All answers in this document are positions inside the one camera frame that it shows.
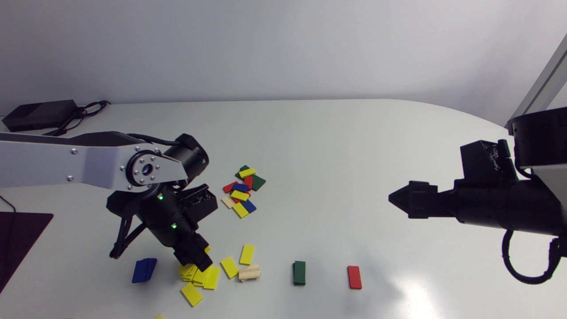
white table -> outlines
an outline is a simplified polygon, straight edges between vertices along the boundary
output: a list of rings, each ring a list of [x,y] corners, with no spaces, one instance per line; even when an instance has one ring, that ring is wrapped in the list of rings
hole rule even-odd
[[[462,178],[459,147],[513,140],[488,121],[401,100],[317,100],[112,105],[72,135],[96,131],[174,139],[189,133],[211,163],[193,183],[219,197],[246,164],[267,180],[258,210],[240,220],[219,201],[199,232],[218,262],[256,245],[255,282],[228,280],[191,308],[177,261],[148,231],[122,257],[108,253],[119,218],[111,193],[92,186],[4,188],[22,212],[54,219],[0,295],[0,318],[563,318],[567,270],[528,286],[504,268],[504,231],[455,219],[410,220],[388,194],[409,180],[439,190]],[[515,234],[512,261],[539,275],[550,237]],[[136,260],[155,257],[147,283],[132,284]],[[307,262],[295,287],[291,264]],[[350,290],[346,267],[361,268]]]

black cable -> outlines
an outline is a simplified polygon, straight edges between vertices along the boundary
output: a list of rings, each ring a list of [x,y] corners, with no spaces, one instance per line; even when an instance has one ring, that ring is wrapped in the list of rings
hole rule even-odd
[[[17,211],[16,211],[16,207],[14,207],[14,205],[8,202],[4,197],[0,196],[0,199],[2,199],[6,204],[10,205],[14,210],[14,213],[12,214],[12,222],[10,222],[10,231],[8,232],[8,240],[6,241],[6,254],[3,262],[4,266],[2,267],[2,275],[0,275],[0,282],[1,282],[2,279],[4,279],[4,275],[6,274],[6,269],[8,268],[8,249],[10,249],[10,238],[12,237],[12,230],[14,229],[14,221],[16,220]]]
[[[144,140],[144,141],[150,142],[150,143],[158,143],[158,144],[168,145],[168,146],[175,146],[175,145],[181,144],[178,141],[166,141],[166,140],[162,140],[161,138],[143,135],[143,134],[131,133],[131,134],[127,134],[127,135],[132,136],[134,138],[139,138],[140,140]]]
[[[66,134],[69,130],[72,130],[74,128],[76,128],[77,126],[79,126],[79,124],[86,118],[86,117],[91,117],[91,116],[95,116],[98,113],[100,113],[103,109],[106,108],[107,105],[111,104],[109,101],[107,100],[101,100],[98,102],[92,102],[87,104],[84,107],[78,107],[76,112],[74,112],[71,116],[69,116],[69,118],[57,129],[47,132],[43,135],[46,136],[61,136],[63,134]],[[88,112],[87,109],[99,105],[100,107],[92,112]],[[77,123],[76,125],[74,125],[73,127],[67,128],[67,126],[69,126],[69,124],[71,124],[72,121],[74,120],[80,120],[79,123]]]
[[[513,230],[507,230],[506,234],[504,234],[504,238],[502,239],[502,259],[504,259],[504,265],[506,266],[506,269],[508,269],[508,271],[514,278],[518,279],[524,284],[541,284],[549,280],[553,275],[553,272],[557,268],[557,265],[559,265],[559,260],[561,260],[561,255],[559,254],[559,238],[554,238],[549,243],[549,263],[547,270],[543,272],[543,275],[541,276],[528,277],[518,273],[510,262],[510,239],[512,238],[513,233]]]
[[[518,161],[514,161],[514,167],[516,167],[516,170],[525,178],[529,178],[529,179],[533,179],[535,175],[530,174],[528,172],[526,172],[525,170],[521,169],[520,166],[518,165]]]

power cord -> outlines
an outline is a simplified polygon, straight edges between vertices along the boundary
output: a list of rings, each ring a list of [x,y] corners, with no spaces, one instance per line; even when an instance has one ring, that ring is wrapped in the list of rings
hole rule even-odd
[[[14,221],[16,220],[16,207],[14,207],[14,205],[12,205],[12,203],[8,202],[4,197],[0,196],[0,199],[2,199],[6,204],[10,205],[12,207],[12,209],[14,210],[14,213],[12,214],[12,222],[10,222],[10,231],[8,232],[8,240],[6,241],[6,253],[4,254],[4,262],[2,263],[2,275],[0,275],[0,282],[2,281],[2,279],[4,279],[4,275],[6,274],[6,269],[8,269],[8,249],[10,248],[10,238],[12,237],[12,230],[14,228]]]
[[[47,132],[43,135],[46,136],[61,136],[63,134],[66,134],[68,131],[76,128],[77,126],[79,126],[79,124],[87,117],[91,117],[91,116],[95,116],[98,113],[100,113],[102,110],[104,110],[106,108],[107,105],[112,104],[107,100],[101,100],[98,102],[92,102],[87,104],[84,107],[78,107],[77,110],[71,115],[69,116],[69,118],[63,123],[63,125],[61,125],[59,128],[54,129],[53,131]],[[98,109],[96,109],[95,111],[89,112],[88,109],[99,105],[100,107]],[[67,126],[69,126],[69,124],[71,124],[72,121],[74,120],[80,120],[77,124],[75,124],[74,126],[68,128]]]
[[[506,269],[508,269],[508,272],[510,272],[510,274],[512,274],[514,278],[518,279],[524,284],[541,284],[551,279],[553,272],[559,265],[559,260],[561,260],[561,255],[559,254],[559,238],[554,238],[549,243],[549,263],[547,270],[543,272],[543,275],[541,276],[528,277],[518,273],[510,262],[510,239],[512,238],[513,233],[513,230],[507,230],[506,234],[504,234],[504,238],[502,239],[502,258],[504,259],[504,265],[506,266]]]

red wooden block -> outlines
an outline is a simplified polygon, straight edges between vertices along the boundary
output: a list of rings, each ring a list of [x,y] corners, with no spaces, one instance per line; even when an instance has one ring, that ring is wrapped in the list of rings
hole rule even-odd
[[[358,266],[348,266],[350,289],[362,289],[360,280],[360,268]]]
[[[228,193],[228,192],[230,192],[230,191],[232,190],[232,185],[234,185],[234,184],[236,184],[236,183],[238,183],[238,182],[230,183],[230,184],[224,186],[224,187],[222,188],[222,190],[224,190],[225,193]]]
[[[253,181],[252,176],[248,176],[244,178],[244,184],[248,185],[248,190],[252,189],[252,181]]]

pile of blocks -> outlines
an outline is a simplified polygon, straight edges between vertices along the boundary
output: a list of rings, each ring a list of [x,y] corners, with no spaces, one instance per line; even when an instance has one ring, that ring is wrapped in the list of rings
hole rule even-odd
[[[248,266],[244,269],[239,270],[236,266],[236,263],[234,263],[232,257],[230,256],[221,261],[221,266],[225,270],[225,273],[229,277],[229,279],[232,279],[236,277],[236,275],[238,275],[238,279],[241,282],[245,282],[248,279],[256,279],[260,277],[260,266],[258,266],[257,263],[252,263],[254,249],[255,247],[253,245],[244,245],[242,247],[239,263]]]
[[[266,183],[266,180],[256,175],[256,170],[246,165],[242,166],[235,176],[243,183],[236,181],[224,186],[222,190],[229,196],[225,196],[222,202],[228,209],[234,209],[242,219],[256,210],[256,206],[249,200],[251,196],[249,191],[258,191]]]
[[[208,253],[209,251],[210,247],[207,247],[205,252]],[[189,263],[185,266],[179,265],[178,270],[181,279],[184,282],[188,282],[187,285],[181,289],[181,292],[193,307],[203,300],[203,296],[197,287],[209,290],[217,289],[218,277],[221,273],[220,267],[210,266],[205,271],[201,271],[196,265]]]
[[[221,261],[221,266],[225,270],[229,279],[238,275],[238,279],[244,282],[248,279],[255,279],[260,277],[260,267],[252,263],[255,247],[253,245],[244,245],[240,255],[240,263],[248,265],[247,268],[239,270],[232,257],[227,257]],[[179,276],[184,282],[188,282],[185,287],[181,289],[182,294],[187,298],[191,306],[195,307],[203,300],[203,295],[199,292],[197,287],[203,289],[215,290],[217,289],[218,277],[221,273],[220,267],[210,266],[205,271],[200,271],[196,265],[187,264],[185,266],[179,265]]]

